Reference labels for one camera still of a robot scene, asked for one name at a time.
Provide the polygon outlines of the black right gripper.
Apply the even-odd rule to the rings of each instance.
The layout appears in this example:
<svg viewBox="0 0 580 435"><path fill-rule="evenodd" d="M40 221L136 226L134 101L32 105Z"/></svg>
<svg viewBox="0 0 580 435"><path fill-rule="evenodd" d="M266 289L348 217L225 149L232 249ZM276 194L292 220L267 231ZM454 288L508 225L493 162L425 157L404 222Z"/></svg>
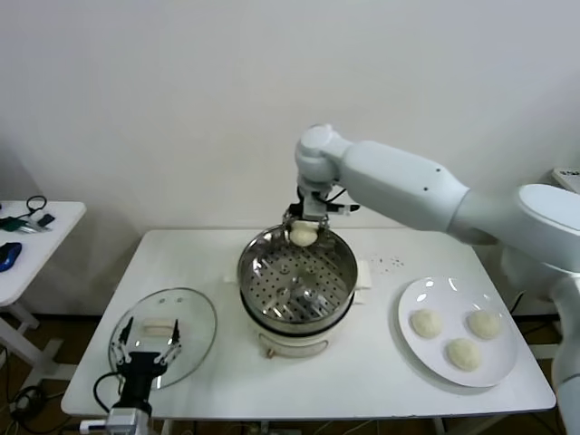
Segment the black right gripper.
<svg viewBox="0 0 580 435"><path fill-rule="evenodd" d="M323 237L329 229L327 206L322 203L294 203L288 207L281 224L286 242L290 242L294 220L318 222L318 239Z"/></svg>

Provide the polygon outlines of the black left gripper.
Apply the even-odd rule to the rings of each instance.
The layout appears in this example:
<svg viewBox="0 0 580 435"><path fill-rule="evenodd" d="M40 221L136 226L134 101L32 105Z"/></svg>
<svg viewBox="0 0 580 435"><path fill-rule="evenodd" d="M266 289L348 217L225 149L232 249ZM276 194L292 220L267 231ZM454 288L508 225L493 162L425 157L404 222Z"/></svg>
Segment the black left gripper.
<svg viewBox="0 0 580 435"><path fill-rule="evenodd" d="M118 374L124 379L118 400L119 408L150 409L150 390L153 381L165 373L165 365L171 365L182 350L179 321L175 320L166 349L157 352L127 351L133 317L121 329L117 339L111 343Z"/></svg>

